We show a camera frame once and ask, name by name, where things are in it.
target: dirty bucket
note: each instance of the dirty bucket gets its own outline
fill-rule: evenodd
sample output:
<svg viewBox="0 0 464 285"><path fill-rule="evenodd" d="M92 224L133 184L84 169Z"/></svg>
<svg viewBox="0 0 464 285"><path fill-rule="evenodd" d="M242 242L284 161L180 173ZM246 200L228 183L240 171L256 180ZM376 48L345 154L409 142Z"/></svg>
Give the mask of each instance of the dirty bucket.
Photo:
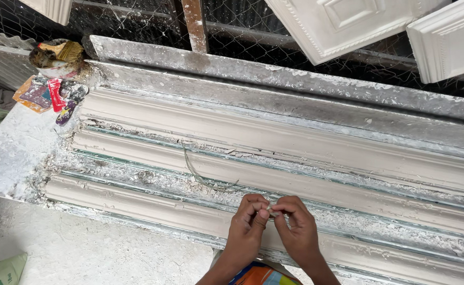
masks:
<svg viewBox="0 0 464 285"><path fill-rule="evenodd" d="M56 39L44 44L51 46L58 46L64 42L68 42L66 39ZM31 64L36 67L39 72L48 78L61 78L63 80L70 80L76 76L80 69L84 66L82 57L72 62L64 62L56 59L56 55L53 51L43 50L34 48L29 55Z"/></svg>

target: colorful shirt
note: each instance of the colorful shirt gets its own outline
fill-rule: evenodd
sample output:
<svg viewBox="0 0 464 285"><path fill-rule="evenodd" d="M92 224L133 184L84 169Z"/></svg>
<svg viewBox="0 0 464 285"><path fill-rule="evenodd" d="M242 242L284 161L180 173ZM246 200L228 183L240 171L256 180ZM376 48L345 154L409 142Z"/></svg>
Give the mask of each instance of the colorful shirt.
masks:
<svg viewBox="0 0 464 285"><path fill-rule="evenodd" d="M297 279L280 273L265 263L253 261L242 269L229 285L302 285Z"/></svg>

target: chicken wire mesh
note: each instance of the chicken wire mesh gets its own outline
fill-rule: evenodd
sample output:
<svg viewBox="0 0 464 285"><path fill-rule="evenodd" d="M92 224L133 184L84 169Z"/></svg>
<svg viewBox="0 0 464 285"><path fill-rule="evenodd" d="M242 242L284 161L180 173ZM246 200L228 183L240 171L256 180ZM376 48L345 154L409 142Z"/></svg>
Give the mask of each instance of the chicken wire mesh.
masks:
<svg viewBox="0 0 464 285"><path fill-rule="evenodd" d="M313 66L264 0L203 0L203 6L212 54L464 97L464 74L422 83L405 32Z"/></svg>
<svg viewBox="0 0 464 285"><path fill-rule="evenodd" d="M1 0L0 33L37 42L81 42L83 36L100 35L186 49L187 31L178 20L183 12L177 13L174 5L172 0L73 1L69 23L63 26L19 0Z"/></svg>
<svg viewBox="0 0 464 285"><path fill-rule="evenodd" d="M265 0L203 0L203 9L211 54L464 97L464 74L420 81L405 32L313 66ZM67 26L19 0L1 0L0 33L85 46L86 35L99 35L191 49L181 0L76 0Z"/></svg>

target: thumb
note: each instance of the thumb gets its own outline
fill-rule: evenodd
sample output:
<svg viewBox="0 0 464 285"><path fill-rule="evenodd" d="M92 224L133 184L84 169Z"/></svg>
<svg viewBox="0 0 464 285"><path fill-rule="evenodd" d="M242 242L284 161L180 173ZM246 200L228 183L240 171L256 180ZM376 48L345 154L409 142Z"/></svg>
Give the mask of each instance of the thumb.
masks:
<svg viewBox="0 0 464 285"><path fill-rule="evenodd" d="M288 228L288 225L286 224L285 216L278 215L277 217L275 217L274 225L276 226L276 229L278 230L281 240L286 240L287 238L290 238L292 236L292 232L290 231L290 229Z"/></svg>
<svg viewBox="0 0 464 285"><path fill-rule="evenodd" d="M269 212L265 209L260 209L260 211L258 211L257 215L255 216L253 220L253 223L251 225L250 234L261 238L262 233L265 230L265 225L267 224L268 219L269 219Z"/></svg>

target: wooden handle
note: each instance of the wooden handle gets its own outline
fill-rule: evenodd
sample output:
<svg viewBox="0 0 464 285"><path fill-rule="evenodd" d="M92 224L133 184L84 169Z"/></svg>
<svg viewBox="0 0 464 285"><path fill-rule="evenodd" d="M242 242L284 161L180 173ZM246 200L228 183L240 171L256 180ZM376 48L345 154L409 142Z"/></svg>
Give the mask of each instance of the wooden handle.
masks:
<svg viewBox="0 0 464 285"><path fill-rule="evenodd" d="M54 51L54 53L56 54L56 56L58 56L58 54L60 54L61 50L65 47L67 43L64 42L58 46L50 46L48 44L43 44L43 43L39 43L38 45L38 48L39 49L43 49L43 50L50 50L50 51Z"/></svg>

